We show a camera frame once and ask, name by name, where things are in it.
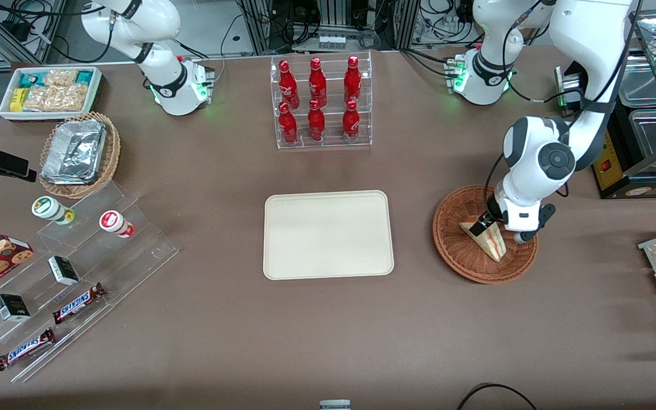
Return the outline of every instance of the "teal snack package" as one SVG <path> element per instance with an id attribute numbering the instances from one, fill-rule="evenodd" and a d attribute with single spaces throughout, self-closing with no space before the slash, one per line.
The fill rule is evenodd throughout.
<path id="1" fill-rule="evenodd" d="M 76 83 L 88 85 L 91 83 L 91 78 L 93 78 L 93 72 L 80 72 L 77 75 Z"/>
<path id="2" fill-rule="evenodd" d="M 44 85 L 44 77 L 47 72 L 42 73 L 24 73 L 19 81 L 19 88 L 29 88 L 32 85 Z"/>

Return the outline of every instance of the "aluminum foil container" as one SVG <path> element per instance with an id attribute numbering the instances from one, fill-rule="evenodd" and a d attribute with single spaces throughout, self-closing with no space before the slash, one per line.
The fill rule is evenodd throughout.
<path id="1" fill-rule="evenodd" d="M 52 137 L 40 177 L 51 184 L 89 185 L 98 179 L 107 127 L 98 120 L 65 122 Z"/>

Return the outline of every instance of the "white cylindrical container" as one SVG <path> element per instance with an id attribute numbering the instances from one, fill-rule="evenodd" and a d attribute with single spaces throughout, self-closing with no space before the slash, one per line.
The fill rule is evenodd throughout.
<path id="1" fill-rule="evenodd" d="M 75 220 L 75 212 L 51 196 L 40 196 L 32 203 L 32 213 L 36 217 L 67 225 Z"/>
<path id="2" fill-rule="evenodd" d="M 129 221 L 125 220 L 123 215 L 120 215 L 120 212 L 117 211 L 106 211 L 102 214 L 100 226 L 105 231 L 115 233 L 121 238 L 128 238 L 136 231 L 136 227 Z"/>

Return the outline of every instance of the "acrylic bottle rack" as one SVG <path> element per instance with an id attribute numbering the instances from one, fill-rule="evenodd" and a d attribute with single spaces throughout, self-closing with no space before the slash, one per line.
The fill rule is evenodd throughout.
<path id="1" fill-rule="evenodd" d="M 359 72 L 361 72 L 361 96 L 356 102 L 356 111 L 361 120 L 359 122 L 359 135 L 356 142 L 346 143 L 343 140 L 343 114 L 346 112 L 346 102 L 343 99 L 343 77 L 348 68 L 348 58 L 356 55 L 359 58 Z M 326 119 L 326 135 L 323 142 L 314 142 L 310 138 L 308 127 L 308 102 L 310 101 L 310 89 L 308 88 L 308 77 L 310 77 L 310 58 L 315 55 L 284 55 L 273 57 L 270 62 L 270 88 L 273 94 L 273 117 L 275 117 L 275 135 L 279 149 L 321 148 L 321 147 L 365 147 L 371 145 L 372 135 L 372 67 L 369 52 L 354 52 L 353 54 L 320 54 L 321 68 L 326 75 L 326 87 L 328 103 L 322 108 Z M 282 138 L 278 117 L 278 104 L 282 101 L 280 94 L 280 60 L 290 63 L 290 71 L 297 80 L 297 95 L 300 97 L 300 106 L 292 110 L 297 120 L 297 144 L 287 145 Z"/>

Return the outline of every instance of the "yellow snack package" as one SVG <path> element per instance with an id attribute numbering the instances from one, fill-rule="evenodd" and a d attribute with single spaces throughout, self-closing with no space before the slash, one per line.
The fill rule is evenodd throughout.
<path id="1" fill-rule="evenodd" d="M 15 88 L 14 93 L 11 94 L 10 111 L 21 112 L 22 104 L 27 99 L 29 88 Z"/>

